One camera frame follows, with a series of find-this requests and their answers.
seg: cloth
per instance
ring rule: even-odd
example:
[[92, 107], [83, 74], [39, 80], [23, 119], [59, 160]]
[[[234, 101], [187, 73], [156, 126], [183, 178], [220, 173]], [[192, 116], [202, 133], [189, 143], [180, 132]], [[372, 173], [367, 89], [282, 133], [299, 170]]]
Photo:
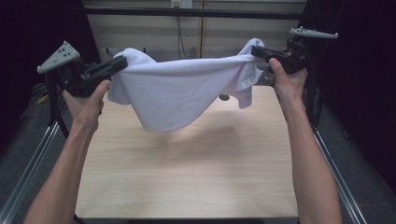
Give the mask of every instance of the cloth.
[[125, 49], [128, 66], [112, 78], [108, 100], [132, 105], [142, 126], [152, 132], [183, 128], [198, 119], [220, 94], [238, 99], [239, 107], [251, 105], [251, 86], [262, 71], [250, 54], [264, 46], [254, 38], [232, 57], [157, 63], [136, 49]]

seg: aluminum rail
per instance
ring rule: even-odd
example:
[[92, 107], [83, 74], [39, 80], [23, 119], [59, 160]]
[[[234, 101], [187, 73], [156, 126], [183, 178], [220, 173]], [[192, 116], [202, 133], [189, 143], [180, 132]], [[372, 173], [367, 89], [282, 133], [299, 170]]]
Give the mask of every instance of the aluminum rail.
[[[61, 109], [62, 113], [64, 113], [66, 110], [66, 105], [61, 105]], [[30, 188], [33, 178], [35, 177], [41, 162], [46, 156], [47, 151], [50, 148], [50, 144], [55, 137], [55, 134], [58, 132], [58, 129], [58, 122], [53, 122], [47, 128], [43, 138], [41, 139], [41, 142], [38, 144], [38, 147], [35, 150], [35, 154], [33, 155], [32, 159], [30, 159], [17, 185], [8, 196], [3, 208], [0, 210], [0, 224], [12, 223], [12, 220], [15, 217], [15, 214], [17, 213], [27, 190]]]
[[359, 208], [359, 205], [356, 202], [355, 197], [352, 195], [349, 187], [347, 186], [347, 183], [345, 182], [337, 165], [332, 159], [332, 154], [330, 153], [329, 149], [327, 149], [317, 129], [314, 130], [314, 135], [324, 155], [324, 158], [326, 159], [327, 163], [329, 163], [330, 168], [332, 169], [332, 173], [334, 174], [335, 181], [337, 182], [338, 194], [340, 195], [341, 200], [346, 206], [346, 210], [348, 211], [350, 217], [352, 218], [353, 223], [367, 224], [367, 221], [364, 218], [364, 215], [361, 212], [361, 209]]
[[237, 11], [212, 9], [186, 8], [155, 8], [155, 7], [52, 7], [30, 6], [33, 12], [51, 13], [83, 13], [90, 15], [128, 15], [128, 16], [169, 16], [169, 17], [204, 17], [204, 18], [239, 18], [239, 19], [266, 19], [266, 20], [326, 20], [331, 15], [309, 15], [298, 12], [269, 12], [269, 11]]

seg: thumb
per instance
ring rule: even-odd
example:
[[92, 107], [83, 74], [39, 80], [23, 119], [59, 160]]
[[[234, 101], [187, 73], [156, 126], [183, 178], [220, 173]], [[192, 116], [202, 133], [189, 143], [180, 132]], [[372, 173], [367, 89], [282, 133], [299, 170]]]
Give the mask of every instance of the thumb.
[[110, 87], [110, 80], [104, 80], [102, 81], [97, 87], [96, 90], [93, 92], [91, 98], [94, 102], [99, 102], [103, 99], [105, 96], [106, 92], [108, 91], [108, 88]]
[[282, 64], [275, 58], [270, 59], [269, 61], [272, 70], [274, 71], [275, 75], [276, 75], [276, 79], [280, 79], [283, 77], [286, 77], [287, 74], [285, 72], [285, 70], [283, 69]]

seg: hand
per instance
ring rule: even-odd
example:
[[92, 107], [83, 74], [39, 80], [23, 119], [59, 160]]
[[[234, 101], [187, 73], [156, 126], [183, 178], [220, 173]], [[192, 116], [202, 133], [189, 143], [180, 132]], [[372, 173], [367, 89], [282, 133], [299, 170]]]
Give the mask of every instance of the hand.
[[73, 124], [82, 125], [84, 129], [92, 133], [98, 129], [98, 118], [104, 106], [103, 97], [109, 87], [109, 80], [102, 81], [88, 98], [77, 98], [73, 97], [68, 91], [63, 92], [67, 107], [73, 118]]
[[303, 90], [308, 73], [306, 69], [298, 71], [293, 75], [288, 75], [277, 59], [269, 61], [272, 70], [276, 75], [275, 93], [279, 96], [282, 107], [298, 101], [302, 101]]

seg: wrist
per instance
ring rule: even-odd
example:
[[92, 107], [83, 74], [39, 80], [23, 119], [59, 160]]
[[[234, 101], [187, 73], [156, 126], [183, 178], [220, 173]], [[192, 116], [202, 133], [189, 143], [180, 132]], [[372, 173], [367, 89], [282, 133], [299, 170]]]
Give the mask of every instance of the wrist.
[[305, 114], [305, 106], [301, 98], [286, 102], [281, 101], [280, 107], [282, 108], [282, 111], [285, 114], [286, 119], [289, 119], [290, 117], [296, 114], [301, 114], [301, 113]]
[[70, 129], [70, 135], [82, 138], [91, 138], [97, 129], [97, 125], [93, 126], [82, 119], [74, 119]]
[[69, 156], [74, 155], [74, 157], [84, 156], [88, 151], [93, 133], [94, 131], [92, 129], [87, 129], [85, 125], [73, 120], [70, 133], [64, 144], [63, 154]]
[[81, 116], [73, 118], [72, 129], [74, 128], [81, 133], [93, 134], [98, 127], [98, 119], [89, 119]]

